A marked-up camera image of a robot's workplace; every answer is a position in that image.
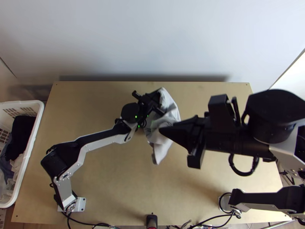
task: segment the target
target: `black wire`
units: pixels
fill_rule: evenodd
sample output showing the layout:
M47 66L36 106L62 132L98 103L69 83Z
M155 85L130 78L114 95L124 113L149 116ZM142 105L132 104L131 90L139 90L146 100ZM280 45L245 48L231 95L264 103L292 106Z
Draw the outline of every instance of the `black wire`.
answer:
M68 224L68 228L69 228L69 229L71 229L70 224L69 224L70 215L71 215L71 213L70 213L70 214L68 215L68 217L67 217L67 224Z
M233 163L233 157L234 157L234 154L233 154L233 153L230 154L230 156L229 156L229 164L230 164L230 167L231 167L231 169L234 171L234 173L236 173L237 175L240 175L240 176L249 176L249 175L252 175L252 174L254 173L254 171L255 171L255 169L256 169L256 167L257 167L259 161L260 161L259 157L254 156L254 157L253 157L253 161L252 161L252 168L251 168L251 170L250 170L249 172L242 172L242 171L239 171L239 170L235 167L235 165L234 165L234 163Z
M209 218L209 219L207 219L207 220L205 220L205 221L202 221L202 222L200 222L200 223L198 223L198 224L196 224L196 225L190 226L189 228L192 229L192 228L197 227L197 226L211 227L211 226L209 226L209 225L204 225L203 223L205 223L205 222L207 222L207 221L210 221L210 220L212 220L212 219L219 218L219 217L230 216L230 218L229 218L223 225L216 226L216 227L212 226L213 228L220 228L220 227L225 226L225 225L230 221L230 219L232 218L233 215L234 215L234 212L232 212L232 214L225 214L225 215L214 216L214 217L211 217L211 218Z
M287 174L285 174L285 177L290 181L290 183L291 183L292 185L295 185L295 182L294 182L293 177L291 177L291 179L290 179L289 176L287 176Z
M221 200L222 200L222 198L223 198L225 195L227 195L227 194L231 194L231 192L225 192L224 194L222 194L222 195L220 196L220 198L219 198L218 205L219 205L220 210L222 210L224 213L226 213L226 214L231 214L231 213L233 212L233 210L231 210L231 211L225 211L225 210L222 208L222 205L221 205Z
M76 223L79 223L79 224L83 224L83 225L89 225L89 226L94 226L94 227L96 227L96 226L105 226L105 227L111 227L111 225L110 224L108 224L108 223L97 223L97 224L93 224L93 223L84 223L84 222L80 222L80 221L78 221L78 220L75 220L75 219L73 219L73 218L71 218L70 217L70 215L71 215L71 213L69 214L69 216L67 216L65 213L63 213L63 212L61 212L65 217L67 217L68 218L68 220L72 220L72 221L74 221L74 222L76 222Z

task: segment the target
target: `white wall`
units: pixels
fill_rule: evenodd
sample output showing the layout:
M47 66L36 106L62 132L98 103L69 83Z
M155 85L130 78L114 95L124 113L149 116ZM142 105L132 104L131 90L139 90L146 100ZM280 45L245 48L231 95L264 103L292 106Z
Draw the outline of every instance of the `white wall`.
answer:
M303 0L2 0L0 56L25 83L192 74L256 92L303 50L304 22Z
M0 60L0 102L32 99L34 97Z
M305 100L305 52L271 88L290 91Z

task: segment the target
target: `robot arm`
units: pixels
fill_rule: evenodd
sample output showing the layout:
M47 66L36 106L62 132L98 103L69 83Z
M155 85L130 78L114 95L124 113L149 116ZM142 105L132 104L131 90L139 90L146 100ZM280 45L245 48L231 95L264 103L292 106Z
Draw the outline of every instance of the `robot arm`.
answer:
M230 102L227 95L212 96L208 108L204 118L195 116L159 130L188 150L188 167L200 169L205 150L213 150L230 153L229 165L240 176L251 175L259 158L265 162L278 159L292 177L304 182L305 101L287 91L268 90L249 96L241 119L236 98ZM234 154L253 157L249 172L235 168ZM305 224L305 188L290 186L260 194L233 189L225 207L240 213L251 208L281 211Z
M157 91L143 96L134 91L132 95L138 99L138 103L126 104L112 129L85 135L73 142L60 143L47 150L41 165L51 178L59 211L68 215L85 209L86 198L78 197L73 192L70 178L83 165L87 152L112 143L130 141L134 132L145 125L151 111L164 115L160 110L160 94Z

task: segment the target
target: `white plastic basket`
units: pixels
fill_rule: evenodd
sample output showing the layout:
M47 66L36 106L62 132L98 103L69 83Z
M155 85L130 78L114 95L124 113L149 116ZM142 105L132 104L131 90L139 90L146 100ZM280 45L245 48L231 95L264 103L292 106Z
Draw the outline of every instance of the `white plastic basket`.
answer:
M14 117L18 115L27 115L27 116L36 117L32 129L32 133L30 135L29 141L27 142L26 150L24 151L23 154L23 161L15 183L13 194L11 198L0 200L0 208L8 208L17 199L17 196L19 194L19 189L22 183L22 179L24 176L24 172L26 171L26 166L27 163L29 162L29 158L34 146L43 109L44 109L44 104L39 100L0 103L0 151L3 150L3 147L5 146L5 143L8 140L8 136L12 130Z

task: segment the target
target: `wooden table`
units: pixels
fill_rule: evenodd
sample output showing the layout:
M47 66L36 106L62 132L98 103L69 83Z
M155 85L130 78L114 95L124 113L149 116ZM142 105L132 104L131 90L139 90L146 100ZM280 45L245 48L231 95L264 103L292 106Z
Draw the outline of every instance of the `wooden table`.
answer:
M109 129L120 116L123 105L140 94L165 87L176 101L181 119L203 116L211 95L237 96L242 113L252 93L248 83L224 82L56 82L54 83L36 142L16 201L12 221L65 224L57 212L50 178L40 165L46 150L78 136ZM275 192L281 187L275 163L258 165L249 177L236 175L228 164L228 154L207 151L202 169L186 165L187 152L173 144L167 157L156 166L152 148L142 130L123 145L112 144L86 156L84 165L72 177L72 188L87 198L86 209L73 213L85 222L113 225L144 225L145 215L153 212L160 225L181 225L222 214L218 197L233 188L246 192ZM236 167L248 171L252 158L234 157ZM230 223L257 223L289 220L283 213L250 210ZM222 224L224 218L211 221Z

